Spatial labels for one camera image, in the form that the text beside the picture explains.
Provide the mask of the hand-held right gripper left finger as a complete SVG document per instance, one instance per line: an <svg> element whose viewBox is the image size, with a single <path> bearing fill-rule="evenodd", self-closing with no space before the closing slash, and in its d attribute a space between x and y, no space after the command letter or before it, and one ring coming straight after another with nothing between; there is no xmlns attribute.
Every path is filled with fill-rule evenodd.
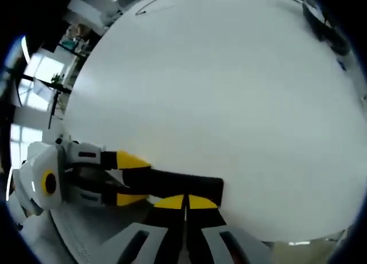
<svg viewBox="0 0 367 264"><path fill-rule="evenodd" d="M142 223L132 223L97 249L97 263L177 263L182 249L185 195L164 198Z"/></svg>

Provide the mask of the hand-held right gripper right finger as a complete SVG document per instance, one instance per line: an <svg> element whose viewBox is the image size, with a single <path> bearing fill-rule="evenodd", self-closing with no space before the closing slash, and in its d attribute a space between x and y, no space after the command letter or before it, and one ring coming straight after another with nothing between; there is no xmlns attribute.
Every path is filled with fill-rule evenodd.
<svg viewBox="0 0 367 264"><path fill-rule="evenodd" d="M191 263L271 263L267 245L243 228L227 224L218 206L188 195L186 248Z"/></svg>

